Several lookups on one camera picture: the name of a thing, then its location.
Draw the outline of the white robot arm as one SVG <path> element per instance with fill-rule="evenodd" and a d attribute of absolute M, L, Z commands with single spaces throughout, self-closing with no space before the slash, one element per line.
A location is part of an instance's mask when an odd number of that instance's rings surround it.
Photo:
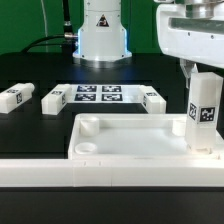
<path fill-rule="evenodd" d="M 199 63 L 224 69 L 224 0 L 154 0 L 159 47 L 180 60 L 186 77 Z M 110 68 L 132 57 L 121 24 L 121 0 L 84 0 L 73 61 Z"/>

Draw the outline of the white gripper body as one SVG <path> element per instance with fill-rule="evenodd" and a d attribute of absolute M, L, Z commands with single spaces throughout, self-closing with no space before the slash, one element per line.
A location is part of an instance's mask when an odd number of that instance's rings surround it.
<path fill-rule="evenodd" d="M 173 57 L 224 68 L 224 2 L 211 2 L 208 18 L 189 18 L 183 4 L 160 4 L 156 11 L 161 51 Z"/>

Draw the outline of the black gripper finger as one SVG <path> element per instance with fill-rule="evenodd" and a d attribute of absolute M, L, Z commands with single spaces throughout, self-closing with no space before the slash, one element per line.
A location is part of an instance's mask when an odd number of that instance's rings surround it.
<path fill-rule="evenodd" d="M 185 76 L 186 87 L 189 88 L 190 87 L 191 75 L 193 73 L 198 72 L 197 64 L 193 61 L 190 61 L 190 60 L 181 59 L 180 60 L 180 67 L 181 67 L 181 70 L 182 70 L 182 72 Z"/>

